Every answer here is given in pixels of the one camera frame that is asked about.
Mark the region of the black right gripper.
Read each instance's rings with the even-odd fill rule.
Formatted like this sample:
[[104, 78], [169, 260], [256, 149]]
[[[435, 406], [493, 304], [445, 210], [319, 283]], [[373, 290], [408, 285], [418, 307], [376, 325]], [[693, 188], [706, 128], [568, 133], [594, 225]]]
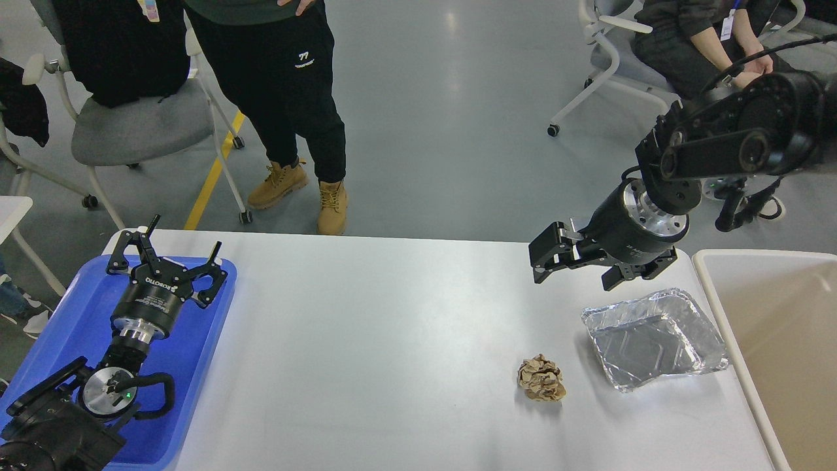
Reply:
[[642, 180], [623, 180], [590, 218], [588, 226], [556, 221], [528, 245], [533, 281], [553, 272], [576, 270], [590, 260], [609, 266], [604, 291], [623, 281], [655, 279], [677, 259], [674, 245], [689, 229], [687, 215], [671, 215], [651, 200]]

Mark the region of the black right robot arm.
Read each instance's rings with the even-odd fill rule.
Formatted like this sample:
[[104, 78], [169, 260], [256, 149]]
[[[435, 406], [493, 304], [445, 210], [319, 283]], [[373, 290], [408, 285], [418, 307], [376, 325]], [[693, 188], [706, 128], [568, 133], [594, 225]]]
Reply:
[[771, 73], [743, 90], [710, 86], [696, 101], [676, 102], [636, 147], [639, 178], [620, 184], [575, 229], [550, 224], [529, 244], [533, 280], [583, 266], [606, 266], [609, 291], [672, 265], [705, 179], [756, 174], [776, 181], [749, 197], [735, 184], [715, 221], [720, 232], [750, 223], [786, 174], [835, 171], [835, 74]]

